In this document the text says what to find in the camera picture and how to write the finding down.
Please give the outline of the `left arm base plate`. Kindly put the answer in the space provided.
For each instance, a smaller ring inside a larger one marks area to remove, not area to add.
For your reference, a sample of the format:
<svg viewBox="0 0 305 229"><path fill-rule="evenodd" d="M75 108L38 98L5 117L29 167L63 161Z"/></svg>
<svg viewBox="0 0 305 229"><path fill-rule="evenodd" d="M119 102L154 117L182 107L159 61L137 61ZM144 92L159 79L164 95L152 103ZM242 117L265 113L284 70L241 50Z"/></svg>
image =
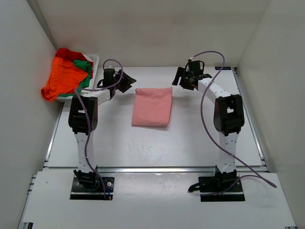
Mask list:
<svg viewBox="0 0 305 229"><path fill-rule="evenodd" d="M94 173L74 170L71 186L71 200L113 200L115 177L105 176L101 179Z"/></svg>

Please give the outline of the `pink t shirt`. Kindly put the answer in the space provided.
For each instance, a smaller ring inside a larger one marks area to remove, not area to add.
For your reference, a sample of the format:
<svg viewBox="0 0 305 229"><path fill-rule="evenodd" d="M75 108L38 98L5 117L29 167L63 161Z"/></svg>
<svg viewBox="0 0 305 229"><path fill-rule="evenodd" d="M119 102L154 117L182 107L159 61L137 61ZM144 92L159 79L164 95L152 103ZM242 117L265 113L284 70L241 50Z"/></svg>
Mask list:
<svg viewBox="0 0 305 229"><path fill-rule="evenodd" d="M132 114L133 126L167 126L171 118L173 89L137 88Z"/></svg>

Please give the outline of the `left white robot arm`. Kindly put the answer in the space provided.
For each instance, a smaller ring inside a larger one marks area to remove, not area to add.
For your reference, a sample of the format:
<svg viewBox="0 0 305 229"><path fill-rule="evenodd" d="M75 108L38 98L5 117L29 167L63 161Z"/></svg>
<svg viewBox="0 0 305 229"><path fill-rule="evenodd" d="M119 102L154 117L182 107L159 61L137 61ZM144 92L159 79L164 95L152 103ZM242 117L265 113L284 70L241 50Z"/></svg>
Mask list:
<svg viewBox="0 0 305 229"><path fill-rule="evenodd" d="M98 125L98 106L111 100L117 90L124 93L136 82L123 70L106 68L95 89L87 89L87 94L76 94L72 98L68 124L77 141L79 159L74 174L77 182L90 192L104 187L104 182L98 175L93 147L93 132Z"/></svg>

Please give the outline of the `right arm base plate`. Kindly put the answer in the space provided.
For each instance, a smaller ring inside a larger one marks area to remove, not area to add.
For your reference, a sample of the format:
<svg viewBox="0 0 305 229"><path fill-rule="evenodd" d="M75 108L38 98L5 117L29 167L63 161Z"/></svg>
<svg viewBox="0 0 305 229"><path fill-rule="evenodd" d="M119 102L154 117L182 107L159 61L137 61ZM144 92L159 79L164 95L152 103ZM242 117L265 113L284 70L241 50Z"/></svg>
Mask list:
<svg viewBox="0 0 305 229"><path fill-rule="evenodd" d="M189 193L200 192L201 202L243 202L243 186L237 171L221 173L218 168L212 176L200 176L198 182L188 188Z"/></svg>

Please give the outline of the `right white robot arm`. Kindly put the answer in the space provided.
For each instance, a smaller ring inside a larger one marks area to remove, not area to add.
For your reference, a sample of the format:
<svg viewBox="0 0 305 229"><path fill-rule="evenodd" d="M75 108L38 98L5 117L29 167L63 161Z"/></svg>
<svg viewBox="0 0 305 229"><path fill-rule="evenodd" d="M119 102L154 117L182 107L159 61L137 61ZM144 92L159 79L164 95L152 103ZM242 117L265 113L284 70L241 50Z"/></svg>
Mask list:
<svg viewBox="0 0 305 229"><path fill-rule="evenodd" d="M203 93L213 104L213 124L219 133L221 147L219 159L212 177L203 177L189 187L189 192L206 186L210 190L225 191L237 180L235 165L236 142L244 125L243 100L239 94L231 94L212 80L212 76L203 73L202 61L191 61L185 67L178 67L172 85L183 89Z"/></svg>

